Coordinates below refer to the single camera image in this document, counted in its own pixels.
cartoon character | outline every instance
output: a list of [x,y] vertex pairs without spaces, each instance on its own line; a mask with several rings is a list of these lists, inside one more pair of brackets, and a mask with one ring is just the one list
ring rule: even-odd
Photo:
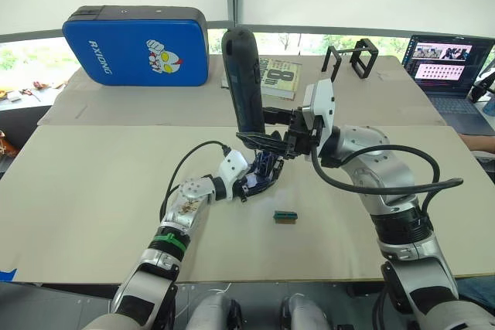
[[174,52],[165,50],[165,46],[156,40],[148,40],[149,65],[156,73],[175,73],[182,60]]

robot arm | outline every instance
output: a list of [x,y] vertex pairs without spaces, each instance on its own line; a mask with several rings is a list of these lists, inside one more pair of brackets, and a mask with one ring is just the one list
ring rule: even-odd
[[214,200],[232,199],[234,185],[250,171],[243,155],[231,150],[220,163],[217,177],[190,179],[180,185],[152,242],[111,302],[111,313],[85,329],[162,329],[173,326],[174,285],[189,242],[201,216]]
[[[232,29],[224,36],[223,45],[229,40],[239,43],[254,39],[245,29]],[[242,49],[243,63],[256,65],[258,51],[247,49],[253,42],[248,40]],[[227,79],[230,85],[243,84],[244,92],[259,89],[256,80],[248,77],[238,79],[229,70],[236,70],[235,53],[224,49]],[[242,93],[231,90],[236,114],[245,113],[236,101]],[[387,136],[377,129],[333,126],[335,98],[331,79],[321,80],[306,88],[303,106],[293,111],[268,107],[263,109],[269,124],[286,124],[288,130],[283,140],[277,141],[262,131],[243,131],[237,136],[249,148],[272,151],[284,158],[311,155],[315,170],[322,176],[319,159],[324,167],[341,167],[351,178],[354,188],[342,187],[356,192],[358,188],[369,190],[360,193],[361,201],[370,214],[378,235],[378,245],[387,262],[382,273],[391,300],[401,312],[414,313],[423,330],[436,329],[493,329],[495,318],[482,308],[458,300],[456,282],[442,254],[432,224],[425,210],[420,210],[416,192],[435,192],[433,185],[415,186],[409,167],[387,149],[364,152],[346,162],[348,156],[373,146],[389,145]],[[443,188],[459,185],[462,180],[439,182]]]

table surface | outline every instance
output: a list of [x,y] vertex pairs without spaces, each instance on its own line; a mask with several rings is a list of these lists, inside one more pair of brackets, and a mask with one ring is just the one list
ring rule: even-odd
[[[302,75],[294,101],[263,96],[265,107],[301,106],[306,86],[329,77],[334,64],[330,60],[327,72],[321,73],[323,56],[269,57],[301,63]],[[81,69],[39,124],[235,126],[230,92],[220,88],[222,56],[210,56],[209,71],[201,87],[106,87]],[[379,56],[365,80],[345,56],[333,89],[338,125],[445,125],[393,56]]]
[[[440,192],[430,215],[455,275],[495,272],[495,187],[446,126],[381,127],[392,143],[433,155],[441,179],[463,177]],[[201,141],[217,139],[253,156],[236,128],[166,126],[39,127],[0,180],[0,270],[16,281],[119,283],[147,247],[175,164]],[[427,164],[399,154],[417,183]],[[214,172],[216,146],[191,157],[178,180]],[[332,176],[349,182],[339,169]],[[294,210],[294,225],[274,224],[275,209]],[[209,209],[184,260],[180,281],[367,280],[384,259],[356,194],[335,189],[299,157],[278,182],[246,203]]]

person's arm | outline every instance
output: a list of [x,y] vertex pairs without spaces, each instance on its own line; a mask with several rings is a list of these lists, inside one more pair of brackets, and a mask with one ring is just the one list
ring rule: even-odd
[[461,139],[471,151],[486,151],[495,154],[495,137],[484,135],[459,134]]

black handheld device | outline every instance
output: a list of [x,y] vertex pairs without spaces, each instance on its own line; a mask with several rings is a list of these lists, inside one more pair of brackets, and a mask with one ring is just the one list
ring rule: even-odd
[[222,54],[239,132],[264,133],[260,62],[254,34],[243,27],[227,30],[222,38]]
[[492,72],[490,75],[485,77],[483,80],[481,80],[478,83],[475,83],[473,85],[473,88],[471,90],[470,96],[471,96],[471,101],[473,103],[476,103],[482,96],[486,94],[486,92],[490,92],[492,94],[495,94],[494,89],[490,89],[491,85],[495,81],[495,71]]

